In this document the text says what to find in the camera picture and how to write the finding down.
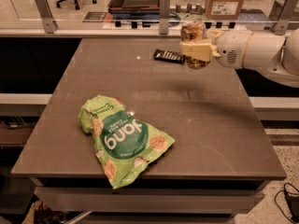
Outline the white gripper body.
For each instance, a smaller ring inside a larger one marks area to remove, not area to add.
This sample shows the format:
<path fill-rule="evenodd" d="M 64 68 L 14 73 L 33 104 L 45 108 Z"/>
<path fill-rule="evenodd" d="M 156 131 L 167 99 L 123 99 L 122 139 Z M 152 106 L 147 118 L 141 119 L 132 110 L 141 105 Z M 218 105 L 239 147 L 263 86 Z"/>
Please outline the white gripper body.
<path fill-rule="evenodd" d="M 217 40 L 217 52 L 220 54 L 216 61 L 222 66 L 240 69 L 243 67 L 245 50 L 252 31 L 233 30 L 224 32 Z"/>

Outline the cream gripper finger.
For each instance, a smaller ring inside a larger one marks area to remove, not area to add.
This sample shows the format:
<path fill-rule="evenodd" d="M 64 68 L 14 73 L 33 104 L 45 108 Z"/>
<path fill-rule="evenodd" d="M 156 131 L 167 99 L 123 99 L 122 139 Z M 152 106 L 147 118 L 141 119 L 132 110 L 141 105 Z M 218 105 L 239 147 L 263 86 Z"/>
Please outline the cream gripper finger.
<path fill-rule="evenodd" d="M 181 41 L 179 47 L 185 56 L 203 62 L 210 62 L 214 58 L 221 56 L 217 51 L 217 46 L 212 43 L 211 39 Z"/>
<path fill-rule="evenodd" d="M 215 41 L 218 37 L 222 35 L 221 30 L 208 30 L 206 32 L 206 38 Z"/>

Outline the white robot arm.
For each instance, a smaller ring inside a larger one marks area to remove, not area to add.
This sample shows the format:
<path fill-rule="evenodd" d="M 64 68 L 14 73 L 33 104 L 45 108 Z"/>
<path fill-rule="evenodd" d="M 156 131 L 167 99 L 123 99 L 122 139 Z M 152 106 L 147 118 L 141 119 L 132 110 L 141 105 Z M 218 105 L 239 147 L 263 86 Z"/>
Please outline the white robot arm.
<path fill-rule="evenodd" d="M 181 41 L 180 50 L 200 62 L 249 69 L 276 83 L 298 88 L 298 31 L 288 37 L 250 30 L 211 31 L 208 39 Z"/>

